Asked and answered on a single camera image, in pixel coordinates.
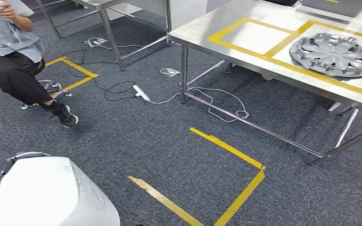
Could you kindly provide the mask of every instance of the stainless steel table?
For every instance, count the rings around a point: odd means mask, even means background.
[[[109,42],[113,48],[113,53],[115,55],[115,57],[117,58],[118,60],[118,64],[119,64],[119,67],[122,71],[125,70],[125,67],[124,67],[124,63],[123,63],[123,60],[136,54],[136,53],[139,53],[155,44],[158,44],[160,43],[161,41],[164,41],[164,40],[167,40],[167,44],[169,44],[169,40],[168,40],[168,33],[171,31],[171,8],[170,8],[170,0],[166,0],[166,27],[161,27],[159,25],[156,25],[154,23],[151,23],[149,21],[146,21],[142,18],[139,18],[139,17],[136,17],[134,15],[131,15],[131,14],[128,14],[128,13],[125,13],[125,12],[122,12],[116,8],[113,8],[113,6],[115,5],[118,5],[118,4],[121,4],[121,3],[124,3],[124,2],[128,2],[129,0],[73,0],[74,2],[80,4],[80,5],[83,5],[83,6],[87,6],[89,8],[94,8],[96,9],[97,12],[100,13],[101,17],[102,17],[102,20],[103,20],[103,25],[105,27],[105,30],[106,30],[106,33],[108,35],[108,38],[109,38]],[[162,38],[132,52],[132,53],[129,53],[125,56],[121,56],[120,55],[120,52],[119,52],[119,49],[117,47],[117,43],[116,43],[116,40],[113,36],[113,33],[112,33],[112,30],[110,29],[110,25],[109,25],[109,19],[108,19],[108,15],[107,15],[107,9],[109,10],[113,10],[113,11],[116,11],[118,13],[121,13],[123,15],[126,15],[130,18],[133,18],[133,19],[136,19],[138,21],[141,21],[141,22],[144,22],[148,25],[151,25],[151,26],[154,26],[156,28],[159,28],[159,29],[162,29],[163,31],[166,31],[167,32],[167,35],[163,36]]]
[[[321,32],[356,37],[362,41],[362,24],[327,16],[303,13],[297,7],[286,7],[262,0],[234,0],[191,23],[172,31],[171,41],[182,45],[181,102],[186,97],[197,100],[249,126],[287,142],[317,157],[318,164],[349,148],[360,140],[362,134],[342,143],[357,112],[362,110],[362,78],[341,81],[309,71],[292,63],[289,48],[301,37]],[[187,82],[188,50],[194,48],[223,59],[212,68]],[[240,65],[279,81],[333,99],[353,108],[342,131],[329,152],[321,154],[278,135],[266,128],[244,120],[188,92],[188,87],[222,64]]]
[[[52,27],[53,29],[53,32],[56,34],[56,36],[58,38],[62,38],[62,35],[60,34],[60,32],[58,31],[58,27],[61,27],[63,25],[66,25],[66,24],[69,24],[71,22],[74,22],[76,20],[79,20],[79,19],[82,19],[82,18],[85,18],[87,16],[90,16],[90,15],[93,15],[93,14],[96,14],[98,13],[98,11],[92,11],[92,12],[89,12],[87,14],[84,14],[82,16],[78,16],[76,18],[73,18],[71,20],[68,20],[68,21],[65,21],[65,22],[62,22],[60,24],[55,24],[53,21],[52,21],[52,18],[50,18],[49,14],[47,13],[45,7],[47,6],[52,6],[52,5],[56,5],[56,4],[59,4],[59,3],[62,3],[62,2],[65,2],[65,1],[68,1],[68,0],[59,0],[59,1],[55,1],[55,2],[52,2],[52,3],[48,3],[48,4],[43,4],[41,0],[35,0],[38,4],[37,7],[34,7],[32,8],[32,10],[35,10],[35,9],[41,9],[42,13],[44,14],[45,18],[47,19],[49,25]]]

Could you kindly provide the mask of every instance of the person's hand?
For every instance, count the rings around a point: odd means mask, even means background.
[[[3,18],[6,19],[13,19],[16,16],[16,12],[15,10],[12,8],[12,6],[7,3],[1,3],[0,7],[2,7],[3,9],[0,9],[0,16],[2,16]]]

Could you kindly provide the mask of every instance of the person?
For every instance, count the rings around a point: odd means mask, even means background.
[[[33,11],[21,0],[5,0],[0,8],[0,89],[27,105],[39,104],[67,128],[77,124],[70,108],[52,99],[31,74],[43,62],[45,51],[31,33],[33,23],[28,17]]]

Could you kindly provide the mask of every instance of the gray shirt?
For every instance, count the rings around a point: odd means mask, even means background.
[[[33,14],[33,11],[21,0],[4,1],[9,3],[19,15],[28,17]],[[0,16],[0,56],[13,52],[19,52],[37,63],[41,61],[45,49],[34,34],[20,30],[10,20]]]

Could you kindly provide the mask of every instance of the metal table frame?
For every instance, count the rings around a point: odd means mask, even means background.
[[[266,134],[269,134],[269,135],[271,135],[271,136],[273,136],[273,137],[275,137],[277,139],[280,139],[280,140],[282,140],[282,141],[284,141],[284,142],[286,142],[288,144],[291,144],[291,145],[293,145],[293,146],[295,146],[295,147],[297,147],[297,148],[299,148],[299,149],[301,149],[303,151],[306,151],[306,152],[308,152],[308,153],[310,153],[310,154],[317,157],[317,159],[313,160],[310,163],[311,165],[317,165],[317,164],[319,164],[319,163],[321,163],[323,161],[329,160],[333,156],[335,156],[336,154],[340,153],[341,151],[343,151],[343,150],[345,150],[347,148],[350,148],[350,147],[358,144],[360,141],[362,141],[362,134],[360,134],[357,137],[355,137],[355,138],[353,138],[353,139],[351,139],[351,140],[349,140],[349,141],[342,144],[342,141],[343,141],[345,135],[347,134],[350,126],[352,125],[352,122],[354,121],[354,119],[355,119],[355,117],[356,117],[356,115],[357,115],[357,113],[359,111],[356,108],[354,108],[354,109],[350,108],[350,109],[347,109],[347,110],[344,111],[344,112],[347,112],[347,111],[352,111],[352,112],[351,112],[349,118],[347,119],[346,123],[344,124],[342,130],[338,134],[338,136],[337,136],[334,144],[332,145],[330,151],[328,151],[326,154],[321,154],[321,153],[319,153],[317,151],[314,151],[314,150],[312,150],[312,149],[310,149],[308,147],[305,147],[305,146],[303,146],[301,144],[298,144],[297,142],[295,142],[293,140],[290,140],[290,139],[288,139],[286,137],[283,137],[283,136],[281,136],[281,135],[279,135],[279,134],[277,134],[275,132],[272,132],[272,131],[270,131],[270,130],[268,130],[266,128],[263,128],[263,127],[261,127],[259,125],[256,125],[256,124],[254,124],[254,123],[252,123],[252,122],[250,122],[248,120],[244,120],[244,119],[238,117],[237,115],[235,115],[233,113],[230,113],[230,112],[228,112],[228,111],[226,111],[226,110],[224,110],[224,109],[222,109],[220,107],[217,107],[217,106],[215,106],[215,105],[213,105],[213,104],[211,104],[211,103],[209,103],[209,102],[207,102],[207,101],[205,101],[205,100],[203,100],[201,98],[198,98],[198,97],[188,93],[187,91],[188,91],[189,86],[191,86],[192,84],[194,84],[195,82],[197,82],[201,78],[205,77],[210,72],[214,71],[216,68],[220,67],[224,63],[226,63],[225,60],[222,60],[219,63],[217,63],[216,65],[214,65],[213,67],[209,68],[208,70],[206,70],[205,72],[200,74],[198,77],[196,77],[193,80],[187,82],[187,76],[188,76],[188,52],[189,52],[188,45],[183,44],[182,45],[182,65],[181,65],[181,76],[182,76],[182,79],[181,79],[181,86],[182,86],[182,88],[181,88],[181,103],[182,104],[186,103],[186,97],[190,97],[190,98],[192,98],[192,99],[194,99],[194,100],[196,100],[196,101],[198,101],[200,103],[205,104],[206,106],[209,106],[209,107],[211,107],[213,109],[216,109],[216,110],[218,110],[218,111],[220,111],[220,112],[222,112],[222,113],[224,113],[224,114],[226,114],[226,115],[228,115],[228,116],[230,116],[230,117],[232,117],[232,118],[234,118],[234,119],[236,119],[238,121],[241,121],[241,122],[243,122],[243,123],[245,123],[245,124],[247,124],[247,125],[249,125],[249,126],[251,126],[253,128],[256,128],[256,129],[258,129],[258,130],[260,130],[260,131],[262,131],[262,132],[264,132]],[[229,71],[230,71],[231,67],[232,67],[232,63],[230,63],[230,65],[228,67]]]
[[[170,3],[170,0],[166,0],[166,27],[161,27],[159,25],[156,25],[154,23],[151,23],[149,21],[146,21],[142,18],[139,18],[137,16],[134,16],[134,15],[131,15],[131,14],[128,14],[128,13],[125,13],[123,11],[120,11],[116,8],[113,8],[114,5],[117,5],[117,4],[120,4],[120,3],[123,3],[123,2],[127,2],[127,0],[121,0],[121,1],[116,1],[116,0],[108,0],[107,2],[104,2],[102,4],[97,4],[97,5],[92,5],[92,4],[89,4],[83,0],[73,0],[74,2],[80,4],[80,5],[85,5],[87,7],[92,7],[92,8],[95,8],[97,12],[100,13],[101,17],[102,17],[102,21],[103,21],[103,26],[105,27],[105,30],[106,30],[106,33],[107,33],[107,36],[108,36],[108,39],[109,39],[109,42],[110,42],[110,45],[112,46],[112,50],[113,50],[113,53],[118,61],[118,65],[120,67],[120,70],[124,71],[125,70],[125,66],[124,66],[124,63],[123,63],[123,60],[128,58],[128,57],[131,57],[133,56],[134,54],[137,54],[153,45],[156,45],[158,43],[160,43],[161,41],[164,41],[166,40],[167,41],[167,44],[170,45],[171,42],[169,41],[168,39],[168,33],[172,30],[172,24],[171,24],[171,3]],[[133,18],[135,20],[138,20],[140,22],[143,22],[143,23],[146,23],[150,26],[154,26],[156,28],[159,28],[163,31],[166,31],[166,35],[161,37],[160,39],[132,52],[132,53],[129,53],[125,56],[121,56],[120,54],[120,51],[119,51],[119,48],[118,48],[118,45],[116,43],[116,40],[113,36],[113,33],[112,33],[112,30],[110,29],[110,24],[109,24],[109,17],[108,17],[108,14],[107,14],[107,11],[106,9],[110,9],[110,10],[113,10],[115,12],[118,12],[118,13],[121,13],[127,17],[130,17],[130,18]]]
[[[85,14],[85,15],[79,16],[79,17],[77,17],[77,18],[71,19],[71,20],[69,20],[69,21],[63,22],[63,23],[61,23],[61,24],[55,25],[55,24],[52,22],[52,19],[50,18],[50,16],[48,15],[48,13],[46,12],[45,6],[51,6],[51,5],[54,5],[54,4],[58,4],[58,3],[61,3],[61,2],[67,1],[67,0],[60,0],[60,1],[57,1],[57,2],[45,4],[45,5],[42,4],[41,0],[35,0],[35,1],[38,3],[39,7],[36,7],[36,8],[33,8],[33,9],[37,9],[37,8],[40,8],[40,9],[41,9],[42,13],[45,15],[46,19],[48,20],[50,26],[53,28],[53,31],[55,32],[55,34],[56,34],[59,38],[61,38],[61,35],[60,35],[60,33],[59,33],[58,29],[57,29],[58,27],[63,26],[63,25],[68,24],[68,23],[71,23],[71,22],[74,22],[74,21],[76,21],[76,20],[82,19],[82,18],[87,17],[87,16],[90,16],[90,15],[93,15],[93,14],[96,14],[96,13],[100,13],[100,15],[101,15],[101,17],[102,17],[102,21],[103,21],[103,26],[105,27],[105,30],[106,30],[106,33],[107,33],[107,36],[108,36],[110,45],[111,45],[112,48],[113,48],[113,53],[114,53],[114,55],[115,55],[115,57],[116,57],[116,59],[117,59],[117,61],[118,61],[120,70],[122,70],[122,71],[125,70],[125,66],[124,66],[123,60],[125,60],[126,58],[131,57],[131,56],[133,56],[133,55],[135,55],[135,54],[137,54],[137,53],[139,53],[139,52],[141,52],[141,51],[143,51],[143,50],[145,50],[145,49],[147,49],[147,48],[149,48],[149,47],[151,47],[151,46],[153,46],[153,45],[156,45],[156,44],[160,43],[161,41],[164,41],[164,40],[167,41],[167,44],[168,44],[168,45],[171,44],[171,42],[170,42],[169,39],[168,39],[168,33],[172,30],[172,23],[171,23],[171,5],[170,5],[171,3],[170,3],[170,0],[166,0],[166,27],[159,26],[159,25],[157,25],[157,24],[151,23],[151,22],[149,22],[149,21],[147,21],[147,20],[144,20],[144,19],[142,19],[142,18],[139,18],[139,17],[137,17],[137,16],[134,16],[134,15],[128,14],[128,13],[126,13],[126,12],[120,11],[120,10],[118,10],[118,9],[116,9],[116,8],[113,8],[114,5],[117,5],[117,4],[120,4],[120,3],[123,3],[123,2],[127,2],[127,0],[121,0],[121,1],[118,1],[118,0],[112,0],[112,1],[110,1],[110,0],[109,0],[109,1],[107,1],[107,2],[105,2],[105,3],[103,3],[103,4],[98,4],[98,5],[91,5],[91,4],[89,4],[89,3],[87,3],[87,2],[85,2],[85,1],[83,1],[83,0],[72,0],[72,1],[74,1],[75,3],[77,3],[77,4],[80,4],[80,5],[83,5],[83,6],[87,6],[87,7],[90,7],[90,8],[95,8],[96,10],[94,10],[94,11],[92,11],[92,12],[90,12],[90,13],[87,13],[87,14]],[[110,28],[109,16],[108,16],[108,14],[107,14],[106,9],[113,10],[113,11],[115,11],[115,12],[117,12],[117,13],[120,13],[120,14],[123,14],[123,15],[125,15],[125,16],[127,16],[127,17],[130,17],[130,18],[133,18],[133,19],[138,20],[138,21],[140,21],[140,22],[146,23],[146,24],[148,24],[148,25],[150,25],[150,26],[159,28],[159,29],[165,31],[165,32],[166,32],[166,35],[163,36],[163,37],[161,37],[160,39],[158,39],[158,40],[156,40],[156,41],[154,41],[154,42],[152,42],[152,43],[150,43],[150,44],[148,44],[148,45],[146,45],[146,46],[144,46],[144,47],[142,47],[142,48],[140,48],[140,49],[132,52],[132,53],[129,53],[129,54],[125,55],[125,56],[122,56],[122,55],[120,54],[120,51],[119,51],[117,42],[116,42],[116,40],[115,40],[115,38],[114,38],[114,36],[113,36],[112,29]]]
[[[52,19],[51,19],[50,16],[49,16],[49,14],[46,12],[45,7],[47,7],[47,6],[52,6],[52,5],[56,5],[56,4],[59,4],[59,3],[62,3],[62,2],[68,1],[68,0],[59,0],[59,1],[56,1],[56,2],[48,3],[48,4],[43,4],[43,3],[41,2],[41,0],[35,0],[35,1],[37,2],[38,6],[32,8],[31,10],[41,9],[41,11],[42,11],[42,13],[44,14],[45,18],[47,19],[48,23],[49,23],[50,26],[52,27],[53,32],[54,32],[54,33],[56,34],[56,36],[57,36],[58,38],[60,38],[60,39],[62,38],[62,35],[61,35],[60,32],[58,31],[58,27],[61,27],[61,26],[63,26],[63,25],[66,25],[66,24],[69,24],[69,23],[71,23],[71,22],[74,22],[74,21],[76,21],[76,20],[79,20],[79,19],[85,18],[85,17],[87,17],[87,16],[91,16],[91,15],[94,15],[94,14],[98,13],[98,11],[95,10],[95,11],[92,11],[92,12],[90,12],[90,13],[87,13],[87,14],[84,14],[84,15],[82,15],[82,16],[79,16],[79,17],[76,17],[76,18],[74,18],[74,19],[71,19],[71,20],[69,20],[69,21],[65,21],[65,22],[62,22],[62,23],[60,23],[60,24],[54,24],[53,21],[52,21]]]

